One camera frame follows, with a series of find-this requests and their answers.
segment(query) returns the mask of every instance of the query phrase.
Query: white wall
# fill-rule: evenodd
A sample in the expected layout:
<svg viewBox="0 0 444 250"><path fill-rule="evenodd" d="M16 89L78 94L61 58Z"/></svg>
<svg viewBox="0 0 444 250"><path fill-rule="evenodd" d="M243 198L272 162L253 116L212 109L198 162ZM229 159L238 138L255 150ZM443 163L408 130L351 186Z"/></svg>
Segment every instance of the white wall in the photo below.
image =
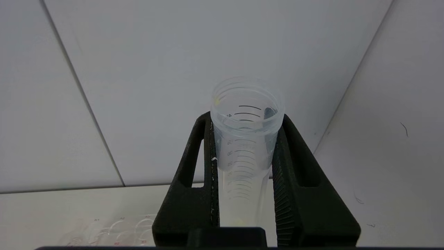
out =
<svg viewBox="0 0 444 250"><path fill-rule="evenodd" d="M444 245L443 13L394 2L316 150L360 246Z"/></svg>
<svg viewBox="0 0 444 250"><path fill-rule="evenodd" d="M129 185L169 183L212 88L269 80L316 148L390 4L45 1ZM195 180L202 180L198 167Z"/></svg>
<svg viewBox="0 0 444 250"><path fill-rule="evenodd" d="M0 1L0 192L117 185L41 3Z"/></svg>

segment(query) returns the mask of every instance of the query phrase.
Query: white wall panel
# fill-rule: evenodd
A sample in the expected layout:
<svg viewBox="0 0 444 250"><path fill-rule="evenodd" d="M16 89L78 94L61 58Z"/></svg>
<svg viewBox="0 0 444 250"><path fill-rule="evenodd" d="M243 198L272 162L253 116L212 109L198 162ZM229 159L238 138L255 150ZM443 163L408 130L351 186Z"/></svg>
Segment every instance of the white wall panel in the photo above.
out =
<svg viewBox="0 0 444 250"><path fill-rule="evenodd" d="M444 245L443 13L393 3L316 150L360 246Z"/></svg>
<svg viewBox="0 0 444 250"><path fill-rule="evenodd" d="M210 109L212 88L234 76L279 88L313 150L390 4L45 2L130 185L171 181L195 119Z"/></svg>
<svg viewBox="0 0 444 250"><path fill-rule="evenodd" d="M121 185L38 0L0 1L0 192Z"/></svg>

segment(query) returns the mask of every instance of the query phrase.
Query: clear plastic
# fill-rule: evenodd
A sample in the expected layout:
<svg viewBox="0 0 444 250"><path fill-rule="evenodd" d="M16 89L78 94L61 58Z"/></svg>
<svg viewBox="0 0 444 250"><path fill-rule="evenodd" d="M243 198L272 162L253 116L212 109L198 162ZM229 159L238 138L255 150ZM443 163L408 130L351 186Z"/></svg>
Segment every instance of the clear plastic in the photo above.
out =
<svg viewBox="0 0 444 250"><path fill-rule="evenodd" d="M259 79L234 77L213 91L221 226L258 226L276 136L280 93Z"/></svg>

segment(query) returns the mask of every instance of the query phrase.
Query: white countertop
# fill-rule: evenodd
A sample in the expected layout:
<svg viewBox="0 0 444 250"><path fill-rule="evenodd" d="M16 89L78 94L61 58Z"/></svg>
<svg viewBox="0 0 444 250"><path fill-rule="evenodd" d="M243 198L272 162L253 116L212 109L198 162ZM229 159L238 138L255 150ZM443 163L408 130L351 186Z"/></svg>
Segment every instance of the white countertop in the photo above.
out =
<svg viewBox="0 0 444 250"><path fill-rule="evenodd" d="M156 214L169 185L0 194L0 245L33 250L59 244L79 221L106 224L116 218ZM276 246L273 180L269 180L261 226Z"/></svg>

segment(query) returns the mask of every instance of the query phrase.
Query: black tube holder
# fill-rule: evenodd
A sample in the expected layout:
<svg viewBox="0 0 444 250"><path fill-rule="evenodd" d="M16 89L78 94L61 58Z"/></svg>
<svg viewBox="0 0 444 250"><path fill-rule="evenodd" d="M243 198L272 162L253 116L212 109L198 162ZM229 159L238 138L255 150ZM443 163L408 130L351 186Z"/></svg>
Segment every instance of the black tube holder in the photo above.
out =
<svg viewBox="0 0 444 250"><path fill-rule="evenodd" d="M200 143L204 185L191 187ZM210 112L201 115L154 221L157 246L186 246L188 233L219 227L218 173ZM272 161L279 247L354 246L359 224L341 200L298 130L284 116Z"/></svg>

